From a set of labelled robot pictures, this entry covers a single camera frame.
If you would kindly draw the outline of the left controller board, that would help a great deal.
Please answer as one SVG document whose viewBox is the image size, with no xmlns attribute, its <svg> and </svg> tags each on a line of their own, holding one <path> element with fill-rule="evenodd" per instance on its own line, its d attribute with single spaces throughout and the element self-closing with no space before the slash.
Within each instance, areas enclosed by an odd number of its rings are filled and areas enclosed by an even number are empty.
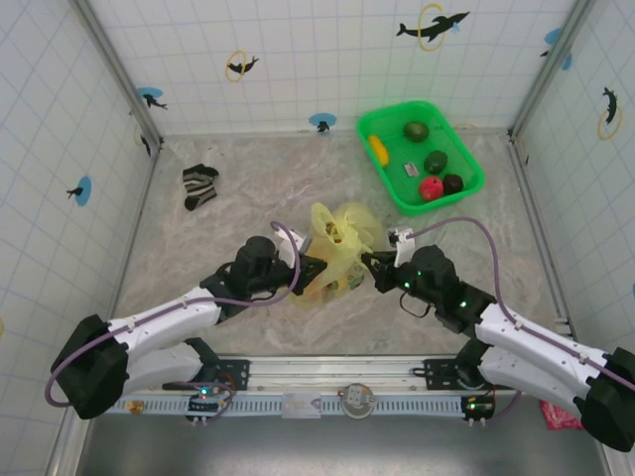
<svg viewBox="0 0 635 476">
<path fill-rule="evenodd" d="M 196 393 L 188 401 L 186 418 L 192 426 L 207 425 L 219 419 L 231 407 L 234 391 L 231 386 L 214 382 L 197 384 Z"/>
</svg>

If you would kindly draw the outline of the blue circle dolphin sticker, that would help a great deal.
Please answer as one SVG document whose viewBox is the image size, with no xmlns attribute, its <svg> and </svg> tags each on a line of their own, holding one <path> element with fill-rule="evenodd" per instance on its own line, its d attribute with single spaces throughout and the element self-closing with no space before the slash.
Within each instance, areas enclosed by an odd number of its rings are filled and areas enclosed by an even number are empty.
<svg viewBox="0 0 635 476">
<path fill-rule="evenodd" d="M 561 33 L 562 33 L 561 28 L 556 28 L 546 33 L 546 35 L 544 36 L 544 41 L 545 41 L 545 44 L 548 46 L 548 49 L 541 54 L 541 58 L 545 58 L 549 55 L 551 47 L 555 45 Z M 569 70 L 571 66 L 572 66 L 572 52 L 568 52 L 562 64 L 562 70 Z"/>
</svg>

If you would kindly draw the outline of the yellow plastic bag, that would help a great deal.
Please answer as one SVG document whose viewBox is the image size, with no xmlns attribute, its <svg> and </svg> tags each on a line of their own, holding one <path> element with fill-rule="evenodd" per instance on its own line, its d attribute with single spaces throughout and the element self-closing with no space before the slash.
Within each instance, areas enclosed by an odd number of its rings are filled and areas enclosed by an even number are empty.
<svg viewBox="0 0 635 476">
<path fill-rule="evenodd" d="M 311 209 L 312 243 L 308 255 L 326 262 L 326 268 L 292 302 L 315 308 L 342 298 L 364 281 L 367 267 L 361 255 L 386 243 L 384 227 L 361 202 L 346 202 L 331 211 L 317 202 Z"/>
</svg>

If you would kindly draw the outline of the right controller board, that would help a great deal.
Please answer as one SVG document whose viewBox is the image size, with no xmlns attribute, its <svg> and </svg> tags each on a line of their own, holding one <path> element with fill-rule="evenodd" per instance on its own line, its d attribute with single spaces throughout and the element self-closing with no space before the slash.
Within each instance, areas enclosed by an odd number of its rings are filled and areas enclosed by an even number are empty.
<svg viewBox="0 0 635 476">
<path fill-rule="evenodd" d="M 462 397 L 460 405 L 463 419 L 469 427 L 473 427 L 476 424 L 485 426 L 486 422 L 493 418 L 496 411 L 496 399 L 492 394 Z"/>
</svg>

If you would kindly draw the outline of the black white striped sock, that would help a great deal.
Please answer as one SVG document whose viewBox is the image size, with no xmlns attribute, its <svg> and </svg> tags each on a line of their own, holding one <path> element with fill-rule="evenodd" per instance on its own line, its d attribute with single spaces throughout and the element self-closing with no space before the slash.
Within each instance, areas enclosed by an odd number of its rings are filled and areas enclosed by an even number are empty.
<svg viewBox="0 0 635 476">
<path fill-rule="evenodd" d="M 187 193 L 184 205 L 187 211 L 194 211 L 217 196 L 214 182 L 218 177 L 217 169 L 204 164 L 183 170 L 183 183 Z"/>
</svg>

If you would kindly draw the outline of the small white card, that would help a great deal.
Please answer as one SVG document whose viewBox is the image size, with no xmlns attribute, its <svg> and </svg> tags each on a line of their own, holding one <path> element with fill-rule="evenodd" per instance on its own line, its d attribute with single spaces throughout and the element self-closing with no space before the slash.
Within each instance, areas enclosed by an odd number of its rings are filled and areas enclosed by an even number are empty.
<svg viewBox="0 0 635 476">
<path fill-rule="evenodd" d="M 321 418 L 320 393 L 286 393 L 282 399 L 282 418 L 313 419 Z"/>
</svg>

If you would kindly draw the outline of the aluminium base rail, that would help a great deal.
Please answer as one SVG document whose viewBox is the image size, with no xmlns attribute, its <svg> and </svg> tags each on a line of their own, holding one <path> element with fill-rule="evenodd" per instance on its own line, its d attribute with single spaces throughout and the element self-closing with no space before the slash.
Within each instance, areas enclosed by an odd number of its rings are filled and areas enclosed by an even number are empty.
<svg viewBox="0 0 635 476">
<path fill-rule="evenodd" d="M 423 361 L 451 355 L 221 355 L 250 361 L 247 390 L 263 394 L 321 392 L 334 395 L 353 383 L 367 386 L 376 395 L 459 394 L 478 391 L 429 391 Z"/>
</svg>

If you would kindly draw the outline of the green plastic basket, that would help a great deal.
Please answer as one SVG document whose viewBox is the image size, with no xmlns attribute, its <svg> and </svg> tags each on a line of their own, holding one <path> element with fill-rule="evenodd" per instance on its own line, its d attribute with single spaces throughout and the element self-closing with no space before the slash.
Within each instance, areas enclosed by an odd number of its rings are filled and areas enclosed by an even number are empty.
<svg viewBox="0 0 635 476">
<path fill-rule="evenodd" d="M 425 123 L 430 135 L 422 143 L 414 143 L 404 136 L 403 128 L 411 121 Z M 468 151 L 440 110 L 426 101 L 410 101 L 387 106 L 362 115 L 356 124 L 356 132 L 365 148 L 371 164 L 383 180 L 391 198 L 406 216 L 417 216 L 449 206 L 479 192 L 485 184 L 482 166 Z M 376 135 L 388 150 L 390 162 L 382 168 L 373 154 L 367 138 Z M 424 170 L 424 160 L 432 151 L 447 154 L 447 166 L 439 176 L 459 175 L 464 183 L 462 192 L 444 195 L 431 202 L 424 202 L 419 194 L 422 180 L 431 175 Z M 409 178 L 403 165 L 413 163 L 419 175 Z"/>
</svg>

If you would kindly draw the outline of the red snack packet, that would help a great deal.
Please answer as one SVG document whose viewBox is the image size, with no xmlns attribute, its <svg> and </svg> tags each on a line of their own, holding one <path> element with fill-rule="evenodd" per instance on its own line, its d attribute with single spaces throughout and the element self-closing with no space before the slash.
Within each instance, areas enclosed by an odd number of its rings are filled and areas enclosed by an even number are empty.
<svg viewBox="0 0 635 476">
<path fill-rule="evenodd" d="M 581 422 L 575 416 L 558 406 L 540 401 L 540 410 L 549 430 L 583 429 Z"/>
</svg>

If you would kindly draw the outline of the round grey device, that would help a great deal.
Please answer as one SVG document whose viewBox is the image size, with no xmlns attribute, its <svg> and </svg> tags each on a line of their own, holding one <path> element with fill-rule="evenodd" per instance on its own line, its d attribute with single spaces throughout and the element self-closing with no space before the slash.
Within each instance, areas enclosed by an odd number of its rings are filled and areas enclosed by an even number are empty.
<svg viewBox="0 0 635 476">
<path fill-rule="evenodd" d="M 342 411 L 352 419 L 365 419 L 374 412 L 376 399 L 365 385 L 353 383 L 338 393 Z"/>
</svg>

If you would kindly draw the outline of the red round fake fruit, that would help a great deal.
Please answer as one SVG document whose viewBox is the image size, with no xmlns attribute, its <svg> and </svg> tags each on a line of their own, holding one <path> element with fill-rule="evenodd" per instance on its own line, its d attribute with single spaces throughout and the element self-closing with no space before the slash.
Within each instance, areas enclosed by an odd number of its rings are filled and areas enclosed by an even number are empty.
<svg viewBox="0 0 635 476">
<path fill-rule="evenodd" d="M 444 183 L 439 177 L 426 177 L 419 185 L 419 194 L 424 202 L 442 198 L 445 194 Z"/>
</svg>

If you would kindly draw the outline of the controller board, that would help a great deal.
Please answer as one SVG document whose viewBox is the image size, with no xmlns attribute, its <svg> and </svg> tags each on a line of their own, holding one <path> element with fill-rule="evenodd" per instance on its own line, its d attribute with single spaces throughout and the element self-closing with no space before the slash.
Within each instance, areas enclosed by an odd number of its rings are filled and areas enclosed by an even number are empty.
<svg viewBox="0 0 635 476">
<path fill-rule="evenodd" d="M 192 426 L 207 425 L 219 419 L 231 407 L 234 391 L 231 386 L 214 382 L 197 384 L 196 393 L 188 401 L 186 418 Z"/>
<path fill-rule="evenodd" d="M 493 418 L 496 411 L 496 399 L 492 394 L 462 397 L 460 405 L 463 419 L 469 427 L 473 427 L 476 424 L 485 426 L 486 422 Z"/>
</svg>

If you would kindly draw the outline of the aluminium corner post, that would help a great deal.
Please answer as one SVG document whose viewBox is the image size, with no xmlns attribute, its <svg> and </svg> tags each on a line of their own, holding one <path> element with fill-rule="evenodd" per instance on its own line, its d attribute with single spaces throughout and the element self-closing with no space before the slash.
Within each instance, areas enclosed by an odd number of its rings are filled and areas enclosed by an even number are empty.
<svg viewBox="0 0 635 476">
<path fill-rule="evenodd" d="M 163 137 L 89 0 L 68 0 L 68 3 L 93 42 L 119 91 L 125 97 L 132 116 L 137 120 L 144 138 L 151 149 L 158 152 L 163 145 Z"/>
<path fill-rule="evenodd" d="M 527 128 L 550 85 L 562 69 L 562 64 L 572 52 L 579 31 L 587 21 L 596 2 L 597 0 L 575 0 L 571 13 L 562 27 L 562 32 L 550 48 L 543 68 L 532 84 L 513 126 L 508 130 L 508 136 L 513 144 L 519 140 Z"/>
</svg>

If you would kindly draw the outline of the long yellow fake fruit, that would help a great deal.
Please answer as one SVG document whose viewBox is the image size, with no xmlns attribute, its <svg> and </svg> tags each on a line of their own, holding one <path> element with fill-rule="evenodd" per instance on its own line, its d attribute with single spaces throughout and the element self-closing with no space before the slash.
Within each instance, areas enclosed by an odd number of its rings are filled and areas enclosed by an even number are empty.
<svg viewBox="0 0 635 476">
<path fill-rule="evenodd" d="M 389 153 L 379 137 L 370 135 L 367 141 L 380 166 L 382 168 L 387 167 L 390 162 Z"/>
</svg>

